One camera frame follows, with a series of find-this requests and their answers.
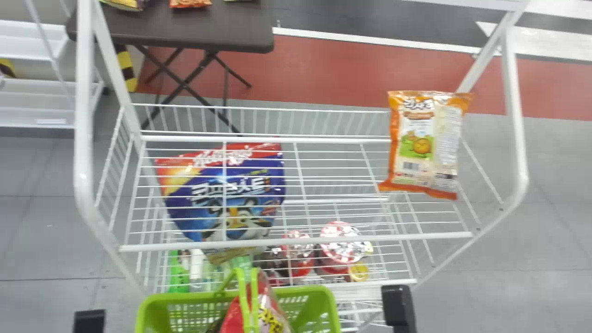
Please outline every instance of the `shopping cart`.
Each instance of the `shopping cart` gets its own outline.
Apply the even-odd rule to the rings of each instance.
[[[284,284],[322,284],[329,288],[337,302],[342,332],[387,326],[381,319],[382,286],[418,288],[492,230],[525,196],[525,138],[515,55],[507,33],[522,10],[504,17],[502,28],[483,48],[459,89],[472,88],[501,41],[506,110],[513,124],[513,135],[508,138],[509,168],[504,177],[488,177],[487,165],[479,163],[478,152],[469,145],[478,137],[463,138],[459,200],[447,201],[422,193],[378,191],[377,184],[387,173],[390,144],[384,125],[390,116],[386,109],[303,110],[276,108],[272,103],[269,107],[249,107],[247,102],[240,107],[133,103],[101,7],[97,1],[79,1],[74,183],[83,220],[140,297],[165,293],[170,288],[171,251],[322,244],[326,238],[319,237],[320,229],[326,223],[348,222],[360,235],[340,241],[373,245],[373,253],[365,259],[368,274],[364,281],[344,282],[313,273],[297,278],[292,270],[281,279]],[[107,157],[96,171],[92,113],[88,112],[93,37],[121,106]],[[150,119],[152,107],[160,107],[162,112],[142,130],[140,123]],[[189,241],[167,213],[155,159],[216,147],[221,147],[225,156],[228,144],[249,142],[280,143],[282,147],[286,195],[269,237]],[[508,185],[506,175],[513,175],[513,182],[498,191],[494,183]],[[311,237],[282,238],[291,230],[303,230]]]

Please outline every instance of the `barcode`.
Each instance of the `barcode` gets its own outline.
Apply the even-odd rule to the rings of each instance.
[[[403,162],[403,169],[419,170],[419,163]]]

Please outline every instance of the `folding table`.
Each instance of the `folding table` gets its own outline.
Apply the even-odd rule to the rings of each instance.
[[[218,52],[269,53],[274,49],[271,19],[265,1],[214,0],[212,6],[204,8],[171,9],[167,0],[158,0],[153,1],[142,12],[126,12],[107,5],[103,6],[103,12],[113,43],[133,45],[145,55],[146,59],[158,67],[157,71],[149,75],[148,82],[164,72],[178,84],[178,87],[160,104],[169,104],[183,90],[186,90],[202,104],[211,106],[189,85],[211,62],[216,61],[225,69],[223,104],[226,105],[227,74],[233,75],[247,87],[251,87],[251,84],[230,69],[218,57]],[[66,31],[72,40],[75,40],[77,34],[76,16],[76,14],[72,15],[66,24]],[[148,50],[150,46],[174,47],[175,51],[168,59],[161,62],[150,53]],[[185,79],[168,68],[183,49],[205,51],[203,59]],[[238,132],[229,124],[224,114],[216,113],[214,108],[210,111],[229,125],[232,131]],[[159,112],[160,108],[155,107],[150,117],[156,117]],[[142,128],[145,128],[149,121],[146,119]]]

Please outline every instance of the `wire basket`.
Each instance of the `wire basket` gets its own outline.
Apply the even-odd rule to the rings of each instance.
[[[252,305],[258,304],[257,272],[258,269],[253,268],[250,274]],[[238,281],[238,290],[225,290],[234,277]],[[295,332],[341,332],[335,299],[326,287],[285,287],[274,289],[274,293]],[[249,309],[244,272],[239,268],[234,269],[216,292],[149,296],[140,305],[136,333],[206,332],[225,316],[230,302],[237,296],[243,314],[243,332],[258,333],[258,310]]]

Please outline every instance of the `snack bag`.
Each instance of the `snack bag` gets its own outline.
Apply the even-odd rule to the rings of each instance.
[[[224,225],[228,241],[267,236],[276,210],[284,201],[282,154],[279,143],[232,143],[226,146],[225,153],[217,148],[156,159],[170,218],[185,237],[195,242],[223,241]],[[219,265],[256,250],[203,251],[209,262]]]
[[[150,0],[100,0],[115,8],[125,11],[139,12],[144,10]]]
[[[279,307],[267,275],[263,271],[259,271],[258,274],[258,294],[259,333],[291,333],[288,318]],[[252,310],[250,284],[247,284],[247,301],[249,302],[249,309]],[[243,323],[243,314],[240,311],[239,297],[237,296],[228,307],[220,333],[243,332]]]
[[[379,190],[456,200],[458,143],[470,100],[471,94],[389,91],[391,152]]]
[[[198,8],[211,4],[210,0],[169,0],[170,8]]]

